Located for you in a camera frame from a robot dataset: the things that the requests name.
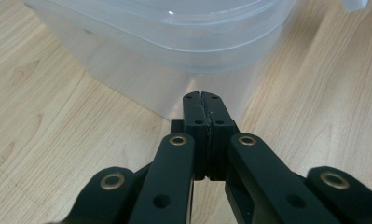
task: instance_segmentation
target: metal rivet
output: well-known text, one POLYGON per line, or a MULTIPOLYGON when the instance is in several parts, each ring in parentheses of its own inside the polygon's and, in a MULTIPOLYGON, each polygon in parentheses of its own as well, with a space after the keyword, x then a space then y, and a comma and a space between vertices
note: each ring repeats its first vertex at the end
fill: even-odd
POLYGON ((321 173, 320 178, 326 185, 335 189, 347 189, 350 186, 349 182, 341 175, 329 171, 321 173))
POLYGON ((239 138, 239 142, 246 145, 246 146, 252 146, 255 143, 257 143, 257 141, 254 138, 249 137, 249 136, 241 136, 239 138))
POLYGON ((112 173, 109 175, 106 175, 102 180, 101 180, 101 187, 102 189, 106 190, 111 190, 111 189, 118 189, 121 187, 125 182, 125 176, 120 173, 112 173), (115 178, 116 181, 113 183, 108 182, 109 178, 115 178))
POLYGON ((174 146, 182 146, 186 143, 186 138, 183 136, 175 136, 172 137, 169 142, 171 142, 171 144, 174 146))

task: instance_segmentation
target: stacked plastic container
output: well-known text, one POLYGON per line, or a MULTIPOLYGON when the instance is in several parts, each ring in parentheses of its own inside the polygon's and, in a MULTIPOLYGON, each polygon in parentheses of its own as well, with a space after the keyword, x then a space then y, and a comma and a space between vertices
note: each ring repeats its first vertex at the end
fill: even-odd
POLYGON ((255 77, 250 64, 275 44, 296 2, 23 1, 93 77, 167 119, 181 118, 190 91, 222 96, 238 118, 255 77))

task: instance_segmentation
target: wooden table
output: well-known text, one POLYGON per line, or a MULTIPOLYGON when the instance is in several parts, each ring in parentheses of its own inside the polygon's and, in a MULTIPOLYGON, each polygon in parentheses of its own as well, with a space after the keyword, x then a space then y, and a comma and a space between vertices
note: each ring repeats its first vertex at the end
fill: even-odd
MULTIPOLYGON (((372 1, 302 1, 261 62, 239 126, 295 172, 372 189, 372 1)), ((94 80, 20 0, 0 1, 0 223, 62 220, 90 178, 152 161, 170 122, 94 80)), ((234 223, 224 184, 196 183, 193 223, 234 223)))

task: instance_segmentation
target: wood grain surface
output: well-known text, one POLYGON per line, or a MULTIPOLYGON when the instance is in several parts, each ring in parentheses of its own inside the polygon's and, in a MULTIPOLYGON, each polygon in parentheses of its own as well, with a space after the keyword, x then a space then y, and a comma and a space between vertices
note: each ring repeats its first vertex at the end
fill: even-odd
MULTIPOLYGON (((372 189, 372 1, 352 13, 301 1, 258 69, 241 130, 301 175, 328 165, 372 189)), ((20 0, 0 1, 0 223, 62 220, 94 174, 140 169, 169 131, 91 78, 20 0)), ((197 182, 192 215, 234 223, 224 184, 197 182)))

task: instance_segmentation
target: translucent plastic container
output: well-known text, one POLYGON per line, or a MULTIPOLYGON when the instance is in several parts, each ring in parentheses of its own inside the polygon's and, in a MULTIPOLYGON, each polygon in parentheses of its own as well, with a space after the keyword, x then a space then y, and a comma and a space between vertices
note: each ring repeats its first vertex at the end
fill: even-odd
POLYGON ((258 60, 295 0, 24 0, 175 69, 225 72, 258 60))
POLYGON ((296 2, 23 1, 93 77, 167 119, 190 91, 220 95, 239 117, 255 76, 248 64, 272 48, 296 2))

